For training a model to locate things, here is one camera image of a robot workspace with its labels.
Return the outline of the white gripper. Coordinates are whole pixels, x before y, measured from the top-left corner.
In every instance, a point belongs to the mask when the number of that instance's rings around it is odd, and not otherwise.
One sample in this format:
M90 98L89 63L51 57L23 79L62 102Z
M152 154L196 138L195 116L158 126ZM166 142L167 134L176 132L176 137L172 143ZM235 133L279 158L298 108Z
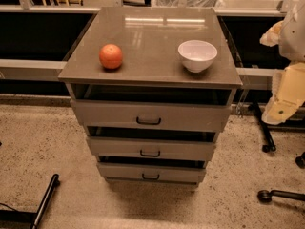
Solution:
M259 39L262 45L273 47L279 43L282 21L273 24ZM283 71L276 70L272 80L272 97L261 119L268 124L284 123L305 102L305 63L293 63Z

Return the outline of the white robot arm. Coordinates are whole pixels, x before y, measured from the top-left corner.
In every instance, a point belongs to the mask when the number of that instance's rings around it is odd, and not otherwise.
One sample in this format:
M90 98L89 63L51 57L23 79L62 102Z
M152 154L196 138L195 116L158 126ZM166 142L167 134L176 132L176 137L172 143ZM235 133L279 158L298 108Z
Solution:
M271 26L260 38L262 45L279 47L290 60L272 79L272 97L262 114L265 123L278 125L293 116L305 102L305 0L300 0L285 18Z

